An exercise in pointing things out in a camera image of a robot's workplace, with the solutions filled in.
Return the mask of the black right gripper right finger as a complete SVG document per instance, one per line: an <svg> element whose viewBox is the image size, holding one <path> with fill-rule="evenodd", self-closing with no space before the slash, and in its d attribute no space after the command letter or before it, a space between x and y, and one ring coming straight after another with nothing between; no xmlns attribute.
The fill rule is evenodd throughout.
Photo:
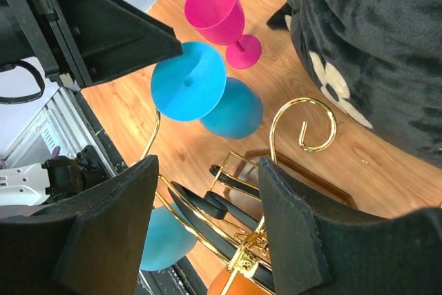
<svg viewBox="0 0 442 295"><path fill-rule="evenodd" d="M277 294L440 294L441 210L352 209L269 158L258 167Z"/></svg>

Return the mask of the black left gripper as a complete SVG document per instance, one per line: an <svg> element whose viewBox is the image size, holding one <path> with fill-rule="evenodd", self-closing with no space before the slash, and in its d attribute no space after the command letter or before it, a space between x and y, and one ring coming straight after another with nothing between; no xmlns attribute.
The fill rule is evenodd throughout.
<svg viewBox="0 0 442 295"><path fill-rule="evenodd" d="M1 68L96 86L183 53L174 30L123 0L1 0Z"/></svg>

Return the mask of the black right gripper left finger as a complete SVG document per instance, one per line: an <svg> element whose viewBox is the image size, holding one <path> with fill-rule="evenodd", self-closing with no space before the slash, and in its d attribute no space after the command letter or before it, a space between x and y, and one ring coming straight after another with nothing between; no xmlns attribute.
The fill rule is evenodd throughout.
<svg viewBox="0 0 442 295"><path fill-rule="evenodd" d="M2 294L132 294L157 188L150 155L29 216L1 219Z"/></svg>

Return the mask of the magenta wine glass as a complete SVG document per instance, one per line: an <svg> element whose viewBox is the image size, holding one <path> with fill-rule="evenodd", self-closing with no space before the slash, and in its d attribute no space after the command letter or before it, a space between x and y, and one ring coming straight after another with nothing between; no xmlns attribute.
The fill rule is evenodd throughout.
<svg viewBox="0 0 442 295"><path fill-rule="evenodd" d="M207 41L226 46L226 61L236 69L255 65L262 53L260 40L246 34L240 0L186 0L184 16Z"/></svg>

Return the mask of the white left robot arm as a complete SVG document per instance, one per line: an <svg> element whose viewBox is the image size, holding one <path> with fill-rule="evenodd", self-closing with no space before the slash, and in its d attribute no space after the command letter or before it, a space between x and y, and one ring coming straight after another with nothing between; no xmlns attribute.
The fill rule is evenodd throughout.
<svg viewBox="0 0 442 295"><path fill-rule="evenodd" d="M182 54L173 29L123 0L1 0L1 204L50 204L127 169L85 88Z"/></svg>

